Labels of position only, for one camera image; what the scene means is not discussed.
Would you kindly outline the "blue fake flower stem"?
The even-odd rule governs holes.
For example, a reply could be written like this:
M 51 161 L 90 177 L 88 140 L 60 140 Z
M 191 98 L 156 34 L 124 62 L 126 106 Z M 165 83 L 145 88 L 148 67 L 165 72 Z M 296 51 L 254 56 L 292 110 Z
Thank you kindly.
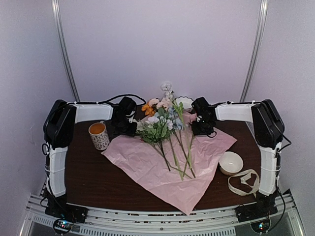
M 168 108 L 168 112 L 169 112 L 169 118 L 171 119 L 172 123 L 173 123 L 173 128 L 172 128 L 172 132 L 174 135 L 176 135 L 176 130 L 178 129 L 178 125 L 177 125 L 177 121 L 176 119 L 178 118 L 176 116 L 176 111 L 174 110 L 173 107 Z M 173 153 L 173 158 L 174 158 L 174 163 L 176 165 L 176 170 L 178 171 L 179 175 L 180 175 L 180 179 L 184 180 L 184 176 L 182 174 L 182 170 L 181 170 L 181 166 L 179 163 L 179 160 L 177 158 L 176 152 L 174 150 L 174 145 L 172 143 L 172 139 L 170 139 L 170 144 L 171 144 L 171 149 L 172 149 L 172 153 Z

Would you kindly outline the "purple pink wrapping paper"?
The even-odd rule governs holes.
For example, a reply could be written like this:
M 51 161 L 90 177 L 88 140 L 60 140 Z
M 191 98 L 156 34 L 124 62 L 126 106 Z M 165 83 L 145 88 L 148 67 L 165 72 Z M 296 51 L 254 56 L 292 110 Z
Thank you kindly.
M 120 135 L 102 152 L 133 181 L 189 215 L 214 179 L 219 159 L 236 139 L 215 128 L 216 136 L 172 136 L 158 147 L 139 137 Z

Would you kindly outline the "white flower bunch green leaves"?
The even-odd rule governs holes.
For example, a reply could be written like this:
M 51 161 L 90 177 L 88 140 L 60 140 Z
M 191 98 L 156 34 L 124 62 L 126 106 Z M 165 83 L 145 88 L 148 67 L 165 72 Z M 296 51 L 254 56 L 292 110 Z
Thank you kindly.
M 170 139 L 173 123 L 169 118 L 169 112 L 160 107 L 158 111 L 145 121 L 140 121 L 136 130 L 136 135 L 148 143 L 165 161 L 167 169 L 170 170 L 170 164 L 166 159 L 163 148 L 163 142 Z

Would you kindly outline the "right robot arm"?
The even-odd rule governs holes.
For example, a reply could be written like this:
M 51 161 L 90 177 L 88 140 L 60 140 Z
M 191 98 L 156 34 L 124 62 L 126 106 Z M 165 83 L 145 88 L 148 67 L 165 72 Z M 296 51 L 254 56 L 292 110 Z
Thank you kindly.
M 216 121 L 250 122 L 254 128 L 254 138 L 261 154 L 260 186 L 258 202 L 252 206 L 257 217 L 264 216 L 271 209 L 271 199 L 277 190 L 280 172 L 279 160 L 284 139 L 283 120 L 270 99 L 261 102 L 222 102 L 210 105 L 204 97 L 195 99 L 192 107 L 199 120 L 192 122 L 192 131 L 197 135 L 214 133 Z

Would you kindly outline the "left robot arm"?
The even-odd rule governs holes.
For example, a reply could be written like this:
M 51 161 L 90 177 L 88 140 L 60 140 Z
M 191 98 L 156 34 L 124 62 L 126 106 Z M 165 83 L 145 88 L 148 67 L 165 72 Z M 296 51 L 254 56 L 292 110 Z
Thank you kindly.
M 68 146 L 73 140 L 74 126 L 86 121 L 111 121 L 117 134 L 134 136 L 137 123 L 131 119 L 137 104 L 129 94 L 121 96 L 119 103 L 111 100 L 101 102 L 66 102 L 58 99 L 53 104 L 43 125 L 46 148 L 46 174 L 48 191 L 55 198 L 66 194 L 65 159 Z

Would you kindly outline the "scalloped white bowl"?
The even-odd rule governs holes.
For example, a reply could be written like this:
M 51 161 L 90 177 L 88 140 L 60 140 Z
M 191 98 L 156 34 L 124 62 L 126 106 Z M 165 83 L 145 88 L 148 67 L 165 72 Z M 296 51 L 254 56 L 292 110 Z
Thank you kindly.
M 177 102 L 177 104 L 179 105 L 180 103 L 183 104 L 183 108 L 185 111 L 187 112 L 191 112 L 192 111 L 192 103 L 193 103 L 193 99 L 186 97 L 186 96 L 180 96 L 177 97 L 175 99 L 175 101 Z

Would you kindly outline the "patterned mug yellow inside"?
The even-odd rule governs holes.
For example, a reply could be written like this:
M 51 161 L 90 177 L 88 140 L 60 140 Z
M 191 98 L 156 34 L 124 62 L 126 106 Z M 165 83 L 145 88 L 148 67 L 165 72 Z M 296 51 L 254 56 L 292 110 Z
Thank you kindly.
M 97 150 L 106 150 L 110 144 L 109 135 L 107 133 L 104 121 L 93 123 L 89 127 L 89 135 Z

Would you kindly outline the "plain white bowl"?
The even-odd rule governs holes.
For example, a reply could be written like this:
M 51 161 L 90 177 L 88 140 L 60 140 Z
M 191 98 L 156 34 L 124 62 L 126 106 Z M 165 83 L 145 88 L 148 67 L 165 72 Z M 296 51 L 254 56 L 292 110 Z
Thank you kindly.
M 233 176 L 239 173 L 243 166 L 244 162 L 240 155 L 226 151 L 219 160 L 220 171 L 227 176 Z

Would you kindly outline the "beige ribbon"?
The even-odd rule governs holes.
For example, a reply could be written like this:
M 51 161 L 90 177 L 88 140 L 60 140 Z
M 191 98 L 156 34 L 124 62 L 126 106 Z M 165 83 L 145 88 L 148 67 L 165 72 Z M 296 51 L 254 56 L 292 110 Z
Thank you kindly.
M 251 179 L 252 175 L 255 175 L 255 181 L 253 185 L 250 185 L 248 184 L 248 180 Z M 230 179 L 234 177 L 240 177 L 240 183 L 250 187 L 251 191 L 247 193 L 241 189 L 234 187 L 232 184 L 230 184 Z M 233 176 L 230 176 L 227 180 L 227 183 L 228 183 L 229 190 L 239 196 L 248 196 L 248 195 L 253 194 L 256 197 L 256 194 L 259 191 L 259 187 L 260 187 L 260 178 L 259 178 L 258 173 L 255 170 L 248 169 L 248 170 L 239 172 Z

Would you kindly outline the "front aluminium rail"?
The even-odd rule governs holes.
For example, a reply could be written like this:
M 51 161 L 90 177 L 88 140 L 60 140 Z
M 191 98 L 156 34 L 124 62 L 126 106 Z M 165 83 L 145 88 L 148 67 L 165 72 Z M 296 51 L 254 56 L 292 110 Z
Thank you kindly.
M 276 198 L 278 212 L 240 222 L 235 206 L 178 211 L 122 211 L 89 207 L 86 221 L 75 223 L 70 236 L 257 236 L 258 222 L 270 222 L 269 236 L 303 236 L 305 230 L 291 194 Z

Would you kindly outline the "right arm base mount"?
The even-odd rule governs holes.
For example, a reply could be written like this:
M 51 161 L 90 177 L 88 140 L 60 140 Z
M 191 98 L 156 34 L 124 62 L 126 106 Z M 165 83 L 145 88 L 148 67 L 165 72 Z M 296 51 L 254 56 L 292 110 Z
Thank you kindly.
M 271 229 L 270 216 L 278 212 L 276 206 L 267 209 L 260 208 L 258 204 L 239 205 L 235 208 L 239 223 L 249 222 L 251 229 L 258 234 L 265 234 Z

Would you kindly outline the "right aluminium frame post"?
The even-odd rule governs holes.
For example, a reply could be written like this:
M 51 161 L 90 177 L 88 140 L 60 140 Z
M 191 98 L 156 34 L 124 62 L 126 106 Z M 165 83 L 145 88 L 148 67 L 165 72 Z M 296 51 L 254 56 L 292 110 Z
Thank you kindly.
M 267 20 L 267 14 L 268 14 L 268 0 L 261 0 L 260 1 L 260 10 L 259 10 L 259 16 L 257 20 L 257 27 L 256 27 L 256 33 L 255 33 L 255 39 L 252 49 L 252 55 L 245 79 L 245 83 L 243 86 L 242 94 L 240 97 L 240 102 L 245 102 L 246 97 L 248 95 L 250 85 L 254 76 L 256 63 L 258 60 L 259 50 L 260 46 L 263 40 L 265 26 L 266 26 L 266 20 Z

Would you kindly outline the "aluminium frame post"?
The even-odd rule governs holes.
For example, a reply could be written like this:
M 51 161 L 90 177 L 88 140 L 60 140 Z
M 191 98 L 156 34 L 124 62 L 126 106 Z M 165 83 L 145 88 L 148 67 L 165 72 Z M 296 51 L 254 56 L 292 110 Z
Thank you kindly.
M 261 0 L 260 1 L 260 10 L 259 10 L 259 16 L 257 20 L 257 27 L 256 27 L 256 33 L 255 33 L 255 39 L 252 49 L 252 55 L 245 79 L 245 83 L 243 86 L 242 94 L 240 97 L 240 102 L 245 102 L 246 97 L 248 95 L 250 85 L 254 76 L 256 63 L 258 60 L 259 50 L 260 46 L 263 40 L 265 26 L 266 26 L 266 20 L 267 20 L 267 14 L 268 14 L 268 0 Z
M 61 11 L 60 11 L 60 1 L 51 0 L 51 3 L 52 3 L 52 10 L 53 10 L 55 25 L 56 25 L 56 29 L 58 33 L 59 44 L 61 48 L 61 54 L 62 54 L 66 76 L 67 76 L 70 89 L 74 96 L 75 101 L 80 102 L 78 89 L 77 89 L 77 86 L 73 77 L 73 72 L 72 72 L 69 55 L 68 55 L 68 51 L 66 47 L 66 41 L 65 41 L 64 31 L 63 31 L 62 16 L 61 16 Z

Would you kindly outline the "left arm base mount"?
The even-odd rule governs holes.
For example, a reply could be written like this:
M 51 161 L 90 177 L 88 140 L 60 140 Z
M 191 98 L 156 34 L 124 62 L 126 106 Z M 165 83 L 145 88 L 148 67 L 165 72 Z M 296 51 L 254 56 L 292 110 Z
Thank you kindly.
M 60 208 L 47 207 L 45 214 L 55 217 L 53 222 L 53 230 L 62 235 L 72 230 L 76 223 L 85 223 L 88 214 L 86 207 L 67 205 L 67 211 Z

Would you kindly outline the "left aluminium frame post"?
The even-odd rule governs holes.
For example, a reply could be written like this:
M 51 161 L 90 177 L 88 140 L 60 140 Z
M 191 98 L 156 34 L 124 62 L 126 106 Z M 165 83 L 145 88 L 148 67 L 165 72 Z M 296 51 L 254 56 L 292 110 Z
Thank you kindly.
M 68 55 L 68 51 L 66 47 L 66 41 L 65 41 L 64 31 L 63 31 L 62 16 L 61 16 L 61 11 L 60 11 L 60 1 L 51 0 L 51 3 L 52 3 L 52 10 L 53 10 L 55 25 L 56 25 L 56 29 L 58 33 L 59 44 L 61 48 L 61 54 L 62 54 L 66 76 L 67 76 L 70 89 L 74 96 L 75 101 L 80 102 L 78 89 L 77 89 L 77 86 L 73 77 L 73 72 L 72 72 L 69 55 Z

